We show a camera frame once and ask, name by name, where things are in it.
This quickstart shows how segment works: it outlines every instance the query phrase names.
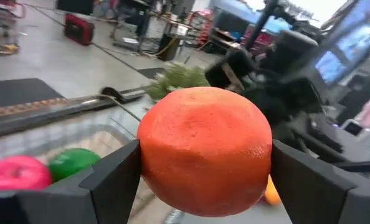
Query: small orange object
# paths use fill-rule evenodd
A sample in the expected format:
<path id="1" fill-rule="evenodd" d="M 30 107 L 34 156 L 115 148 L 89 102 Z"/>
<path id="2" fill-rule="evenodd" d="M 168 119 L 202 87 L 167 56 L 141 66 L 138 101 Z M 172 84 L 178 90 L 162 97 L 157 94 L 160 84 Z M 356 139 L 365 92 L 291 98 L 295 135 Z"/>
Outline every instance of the small orange object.
<path id="1" fill-rule="evenodd" d="M 280 203 L 280 197 L 277 189 L 272 182 L 271 176 L 269 176 L 268 178 L 268 185 L 267 189 L 265 190 L 264 196 L 266 201 L 271 205 L 278 205 Z"/>
<path id="2" fill-rule="evenodd" d="M 248 99 L 213 87 L 176 90 L 138 128 L 142 174 L 168 205 L 204 217 L 243 212 L 267 188 L 272 135 Z"/>

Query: pink apple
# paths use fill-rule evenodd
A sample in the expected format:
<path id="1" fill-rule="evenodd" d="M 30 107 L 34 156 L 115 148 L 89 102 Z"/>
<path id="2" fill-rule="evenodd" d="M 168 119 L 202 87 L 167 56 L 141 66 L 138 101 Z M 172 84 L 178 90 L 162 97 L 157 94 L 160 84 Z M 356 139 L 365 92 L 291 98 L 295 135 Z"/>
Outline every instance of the pink apple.
<path id="1" fill-rule="evenodd" d="M 0 160 L 0 190 L 40 190 L 52 183 L 47 166 L 30 156 Z"/>

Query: red case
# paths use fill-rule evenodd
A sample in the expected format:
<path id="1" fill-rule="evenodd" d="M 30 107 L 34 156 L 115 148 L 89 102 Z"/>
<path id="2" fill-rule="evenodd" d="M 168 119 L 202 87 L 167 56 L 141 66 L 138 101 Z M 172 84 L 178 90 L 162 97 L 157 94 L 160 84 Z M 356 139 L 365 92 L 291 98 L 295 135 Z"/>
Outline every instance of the red case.
<path id="1" fill-rule="evenodd" d="M 79 44 L 88 46 L 92 43 L 94 28 L 92 23 L 75 15 L 66 14 L 65 16 L 65 35 Z"/>

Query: computer monitor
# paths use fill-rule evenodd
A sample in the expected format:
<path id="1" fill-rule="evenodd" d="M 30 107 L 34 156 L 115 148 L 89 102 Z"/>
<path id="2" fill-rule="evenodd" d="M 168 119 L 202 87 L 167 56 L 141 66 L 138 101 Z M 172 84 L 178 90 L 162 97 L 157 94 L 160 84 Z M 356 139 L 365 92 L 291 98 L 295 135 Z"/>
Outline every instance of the computer monitor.
<path id="1" fill-rule="evenodd" d="M 347 27 L 361 21 L 370 11 L 370 0 L 360 0 L 352 7 L 343 19 L 333 28 L 330 36 L 338 35 Z M 326 85 L 331 88 L 350 74 L 370 53 L 370 23 L 356 28 L 341 38 L 332 48 L 325 52 L 316 62 L 315 68 L 319 71 Z"/>
<path id="2" fill-rule="evenodd" d="M 284 82 L 306 78 L 321 103 L 331 103 L 330 90 L 370 53 L 370 23 L 355 25 L 361 23 L 368 12 L 370 0 L 359 0 L 354 7 L 349 8 L 320 46 L 293 65 L 289 76 L 283 79 Z M 338 38 L 353 26 L 355 28 L 351 32 Z"/>

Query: floor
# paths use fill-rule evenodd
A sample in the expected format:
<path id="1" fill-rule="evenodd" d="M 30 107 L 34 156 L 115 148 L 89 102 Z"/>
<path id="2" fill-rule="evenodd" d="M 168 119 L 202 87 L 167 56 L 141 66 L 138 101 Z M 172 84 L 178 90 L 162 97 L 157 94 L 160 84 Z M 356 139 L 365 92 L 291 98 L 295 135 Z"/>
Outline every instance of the floor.
<path id="1" fill-rule="evenodd" d="M 128 51 L 111 46 L 111 27 L 95 21 L 94 43 L 81 46 L 62 35 L 63 15 L 51 11 L 51 0 L 24 0 L 27 16 L 18 20 L 20 52 L 0 57 L 0 80 L 39 78 L 66 98 L 98 94 L 104 86 L 128 90 L 145 86 L 149 79 L 137 72 L 143 68 L 163 67 L 164 62 L 148 57 L 137 57 Z M 176 59 L 187 65 L 207 67 L 219 57 L 185 49 Z M 138 117 L 145 114 L 147 99 L 127 107 Z M 182 224 L 234 223 L 291 223 L 283 207 L 270 208 L 256 205 L 244 213 L 226 218 L 201 218 L 186 215 Z"/>

